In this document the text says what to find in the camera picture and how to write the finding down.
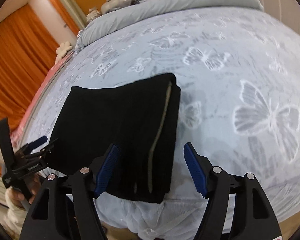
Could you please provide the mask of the person left hand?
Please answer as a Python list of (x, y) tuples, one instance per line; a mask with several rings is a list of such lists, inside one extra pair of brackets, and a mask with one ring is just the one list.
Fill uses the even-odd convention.
[[(32, 204), (32, 202), (34, 201), (34, 199), (36, 197), (36, 194), (38, 193), (38, 191), (41, 187), (40, 176), (38, 174), (34, 174), (32, 176), (32, 178), (29, 179), (27, 187), (32, 194), (31, 198), (27, 202), (29, 204)], [(9, 189), (6, 190), (6, 194), (7, 194), (8, 199), (15, 206), (18, 206), (19, 208), (25, 208), (23, 206), (23, 201), (25, 201), (26, 198), (20, 191), (10, 187)]]

